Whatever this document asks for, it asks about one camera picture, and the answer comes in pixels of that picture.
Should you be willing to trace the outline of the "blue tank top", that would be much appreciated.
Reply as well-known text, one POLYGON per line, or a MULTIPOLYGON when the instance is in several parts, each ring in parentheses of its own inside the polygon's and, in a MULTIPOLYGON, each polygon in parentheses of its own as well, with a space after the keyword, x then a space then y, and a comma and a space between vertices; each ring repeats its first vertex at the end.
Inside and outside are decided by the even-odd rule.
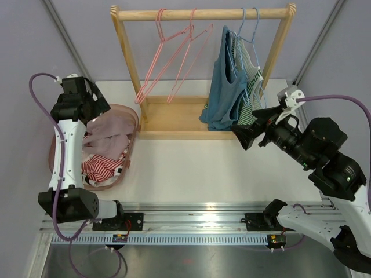
POLYGON ((239 107, 247 88, 247 77, 234 65, 231 32, 225 25, 221 35, 219 56, 214 62, 212 82, 206 108, 199 120, 209 131, 229 131, 239 119, 239 107))

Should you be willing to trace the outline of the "green white striped tank top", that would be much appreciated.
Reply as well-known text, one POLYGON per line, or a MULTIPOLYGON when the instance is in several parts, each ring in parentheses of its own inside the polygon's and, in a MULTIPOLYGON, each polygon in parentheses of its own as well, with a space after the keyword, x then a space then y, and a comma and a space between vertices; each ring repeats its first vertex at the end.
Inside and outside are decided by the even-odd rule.
POLYGON ((251 125, 255 121, 255 117, 252 115, 254 110, 262 109, 261 100, 260 100, 260 86, 264 80, 261 70, 259 72, 259 78, 255 77, 254 80, 256 81, 254 88, 254 97, 253 97, 253 106, 252 105, 240 105, 239 109, 239 125, 251 125))

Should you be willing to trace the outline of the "blue wire hanger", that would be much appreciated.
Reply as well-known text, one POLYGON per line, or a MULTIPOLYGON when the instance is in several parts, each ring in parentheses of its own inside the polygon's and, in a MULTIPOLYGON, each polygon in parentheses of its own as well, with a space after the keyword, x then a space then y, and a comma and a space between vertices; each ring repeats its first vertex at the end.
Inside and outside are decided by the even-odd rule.
POLYGON ((257 25, 259 23, 259 19, 257 19, 256 26, 255 26, 255 29, 253 31, 253 35, 252 35, 251 40, 247 40, 247 39, 241 37, 242 27, 243 27, 243 25, 245 23, 245 19, 246 19, 246 10, 245 10, 245 8, 242 8, 242 10, 243 10, 243 20, 242 20, 242 23, 241 23, 241 25, 238 29, 238 32, 230 31, 230 37, 232 39, 232 41, 230 43, 230 46, 231 46, 231 52, 232 52, 232 60, 233 60, 235 68, 239 72, 242 71, 245 74, 246 79, 247 79, 246 88, 243 91, 244 104, 253 106, 253 97, 254 97, 254 91, 255 91, 254 85, 256 83, 254 78, 255 77, 259 78, 260 67, 259 67, 259 65, 258 65, 258 67, 255 67, 253 65, 253 63, 251 61, 251 58, 250 58, 250 55, 249 55, 249 53, 248 53, 248 51, 245 47, 245 42, 252 45, 254 53, 255 53, 256 61, 258 63, 259 61, 258 61, 258 58, 257 58, 256 50, 254 48, 254 38, 255 38, 255 34, 256 34, 256 30, 257 30, 257 25))
POLYGON ((234 65, 237 70, 242 72, 247 78, 246 88, 242 93, 242 109, 245 110, 261 109, 260 90, 262 89, 262 84, 264 81, 255 47, 256 32, 259 26, 260 13, 258 8, 254 8, 254 10, 256 11, 257 19, 251 38, 247 39, 241 35, 247 15, 246 9, 242 8, 242 23, 238 31, 234 33, 234 42, 232 43, 234 65))

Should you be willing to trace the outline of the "black white striped tank top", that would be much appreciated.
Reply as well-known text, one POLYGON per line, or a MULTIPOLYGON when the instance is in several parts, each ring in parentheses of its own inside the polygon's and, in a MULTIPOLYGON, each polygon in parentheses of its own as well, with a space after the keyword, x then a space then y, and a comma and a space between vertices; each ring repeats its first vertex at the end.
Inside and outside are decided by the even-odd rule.
POLYGON ((82 180, 83 180, 83 184, 84 186, 92 186, 92 187, 101 187, 101 186, 109 186, 109 185, 112 185, 114 182, 116 182, 119 178, 119 176, 121 175, 121 171, 122 171, 122 168, 118 167, 115 169, 114 171, 114 175, 104 181, 101 181, 101 182, 97 182, 95 180, 91 180, 89 179, 88 176, 86 176, 85 174, 82 174, 82 180))

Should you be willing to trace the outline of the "mauve pink tank top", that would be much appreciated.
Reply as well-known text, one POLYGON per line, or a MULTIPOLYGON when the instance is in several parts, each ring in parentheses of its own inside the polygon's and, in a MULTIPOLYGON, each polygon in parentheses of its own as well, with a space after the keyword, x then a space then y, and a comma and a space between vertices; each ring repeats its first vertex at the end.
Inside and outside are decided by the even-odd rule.
POLYGON ((99 116, 88 122, 82 150, 117 160, 128 146, 128 135, 134 132, 135 127, 129 118, 121 115, 99 116))

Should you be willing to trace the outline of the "red white striped tank top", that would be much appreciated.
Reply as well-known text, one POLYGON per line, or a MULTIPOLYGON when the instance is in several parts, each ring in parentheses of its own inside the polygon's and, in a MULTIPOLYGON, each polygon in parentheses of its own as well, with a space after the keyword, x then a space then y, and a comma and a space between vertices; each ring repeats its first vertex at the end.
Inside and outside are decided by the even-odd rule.
POLYGON ((114 160, 101 155, 88 155, 82 153, 82 174, 97 182, 104 181, 114 175, 116 168, 122 168, 125 161, 127 150, 124 150, 119 159, 114 160))

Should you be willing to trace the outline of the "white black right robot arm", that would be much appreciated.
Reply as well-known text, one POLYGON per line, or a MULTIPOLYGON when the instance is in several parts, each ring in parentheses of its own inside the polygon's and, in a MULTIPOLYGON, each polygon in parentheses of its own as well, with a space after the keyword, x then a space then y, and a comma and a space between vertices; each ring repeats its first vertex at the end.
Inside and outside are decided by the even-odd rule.
POLYGON ((275 199, 262 212, 257 226, 297 231, 327 247, 347 268, 370 273, 370 208, 366 177, 359 164, 339 149, 347 140, 331 118, 315 118, 304 131, 291 125, 289 114, 280 117, 280 107, 253 111, 251 125, 232 125, 242 148, 249 149, 262 136, 260 147, 269 143, 294 159, 308 179, 341 212, 344 225, 326 224, 275 199))

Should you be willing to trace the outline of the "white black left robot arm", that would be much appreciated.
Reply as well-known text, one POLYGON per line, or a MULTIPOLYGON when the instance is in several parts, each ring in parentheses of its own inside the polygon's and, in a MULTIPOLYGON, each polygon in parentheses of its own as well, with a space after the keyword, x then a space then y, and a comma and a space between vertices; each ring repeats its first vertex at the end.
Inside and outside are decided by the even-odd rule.
POLYGON ((53 226, 82 221, 93 223, 95 231, 140 231, 142 213, 127 213, 117 200, 101 200, 95 188, 84 186, 82 179, 82 147, 86 125, 91 120, 101 124, 109 116, 119 116, 133 131, 129 134, 127 153, 121 161, 121 181, 130 166, 137 133, 137 113, 126 106, 109 104, 98 87, 82 76, 71 75, 56 81, 63 88, 57 103, 46 115, 54 125, 54 162, 47 191, 38 195, 38 203, 52 218, 53 226))

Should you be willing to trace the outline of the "wooden clothes rack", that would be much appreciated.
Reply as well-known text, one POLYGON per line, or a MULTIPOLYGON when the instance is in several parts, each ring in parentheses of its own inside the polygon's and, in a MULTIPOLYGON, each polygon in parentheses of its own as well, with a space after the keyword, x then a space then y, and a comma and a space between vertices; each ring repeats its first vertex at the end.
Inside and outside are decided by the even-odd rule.
MULTIPOLYGON (((120 10, 114 5, 110 9, 118 41, 129 71, 136 95, 142 87, 137 73, 124 23, 126 21, 176 21, 176 20, 240 20, 278 19, 279 27, 263 69, 263 86, 266 86, 279 57, 289 28, 296 14, 296 5, 289 3, 285 8, 260 9, 196 9, 196 10, 120 10)), ((208 131, 198 120, 201 108, 207 102, 206 96, 180 96, 173 104, 167 104, 166 96, 149 96, 139 104, 141 109, 141 131, 139 137, 145 140, 233 140, 230 131, 208 131)))

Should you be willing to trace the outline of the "pink translucent plastic basket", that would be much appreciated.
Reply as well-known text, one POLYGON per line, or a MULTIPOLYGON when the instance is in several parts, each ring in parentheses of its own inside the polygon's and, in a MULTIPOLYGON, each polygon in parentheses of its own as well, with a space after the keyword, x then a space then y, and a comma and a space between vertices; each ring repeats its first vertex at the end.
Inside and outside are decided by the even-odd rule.
POLYGON ((60 178, 64 178, 64 189, 75 185, 103 191, 116 186, 130 166, 139 130, 137 113, 118 104, 88 123, 76 116, 56 118, 49 152, 49 187, 56 189, 60 178))

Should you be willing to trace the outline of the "aluminium frame post right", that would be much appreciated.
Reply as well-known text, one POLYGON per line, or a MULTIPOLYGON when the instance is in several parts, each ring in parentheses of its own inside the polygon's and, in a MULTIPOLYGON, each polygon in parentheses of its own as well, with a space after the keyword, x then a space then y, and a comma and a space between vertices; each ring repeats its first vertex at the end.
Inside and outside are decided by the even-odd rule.
POLYGON ((295 86, 298 86, 303 78, 305 77, 307 71, 309 70, 311 64, 315 60, 318 52, 320 51, 322 44, 328 37, 334 23, 336 22, 338 16, 344 9, 346 3, 348 1, 346 0, 337 0, 333 8, 331 9, 331 12, 329 13, 324 25, 322 26, 314 44, 312 45, 307 57, 305 58, 303 65, 299 69, 296 77, 292 81, 292 84, 295 86))

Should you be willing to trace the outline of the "aluminium frame post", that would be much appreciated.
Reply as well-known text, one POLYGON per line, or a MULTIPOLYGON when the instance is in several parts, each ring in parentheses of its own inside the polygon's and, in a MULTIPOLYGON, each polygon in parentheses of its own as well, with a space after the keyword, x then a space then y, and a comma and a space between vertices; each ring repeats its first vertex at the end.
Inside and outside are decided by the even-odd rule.
POLYGON ((83 74, 84 77, 88 78, 89 80, 93 81, 93 78, 88 71, 85 63, 83 62, 83 59, 81 55, 79 54, 77 48, 75 47, 68 30, 63 23, 63 20, 61 16, 59 15, 59 12, 57 11, 53 1, 51 0, 40 0, 41 4, 43 5, 47 15, 50 17, 50 20, 52 21, 57 33, 59 34, 61 40, 64 43, 64 46, 66 47, 67 51, 69 52, 74 64, 77 66, 80 73, 83 74))
POLYGON ((334 23, 336 22, 338 16, 344 9, 346 3, 348 1, 346 0, 337 0, 333 8, 331 9, 331 12, 329 13, 324 25, 322 26, 314 44, 312 45, 307 57, 305 58, 303 65, 299 69, 296 77, 292 81, 292 84, 295 86, 298 86, 303 78, 305 77, 307 71, 309 70, 311 64, 315 60, 318 52, 320 51, 322 44, 328 37, 334 23))

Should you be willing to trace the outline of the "aluminium mounting rail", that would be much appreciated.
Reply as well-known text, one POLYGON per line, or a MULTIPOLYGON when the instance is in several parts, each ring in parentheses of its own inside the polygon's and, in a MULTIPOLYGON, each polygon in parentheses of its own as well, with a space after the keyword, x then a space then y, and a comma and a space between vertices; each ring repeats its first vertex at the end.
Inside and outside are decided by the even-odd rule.
MULTIPOLYGON (((143 232, 161 233, 239 233, 246 232, 246 224, 241 222, 245 213, 262 212, 267 202, 237 203, 135 203, 124 202, 123 210, 129 213, 143 213, 143 232)), ((321 202, 302 202, 306 212, 316 220, 327 223, 344 224, 341 212, 329 199, 321 202)), ((59 224, 63 233, 73 233, 82 221, 59 224)), ((54 232, 52 220, 44 215, 39 224, 39 232, 54 232)))

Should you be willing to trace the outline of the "aluminium frame post left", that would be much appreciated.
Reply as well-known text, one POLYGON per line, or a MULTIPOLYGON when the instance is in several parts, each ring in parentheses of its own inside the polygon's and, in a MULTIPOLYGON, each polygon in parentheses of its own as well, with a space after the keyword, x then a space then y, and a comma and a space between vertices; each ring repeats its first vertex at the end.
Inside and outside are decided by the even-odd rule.
POLYGON ((85 63, 83 62, 83 59, 81 55, 79 54, 77 48, 75 47, 68 30, 63 23, 63 20, 61 16, 59 15, 59 12, 57 11, 53 1, 51 0, 40 0, 41 4, 43 5, 47 15, 50 17, 50 20, 52 21, 57 33, 59 34, 61 40, 64 43, 64 46, 66 47, 67 51, 69 52, 74 64, 77 66, 80 73, 83 74, 84 77, 88 78, 89 80, 93 81, 93 78, 88 71, 85 63))

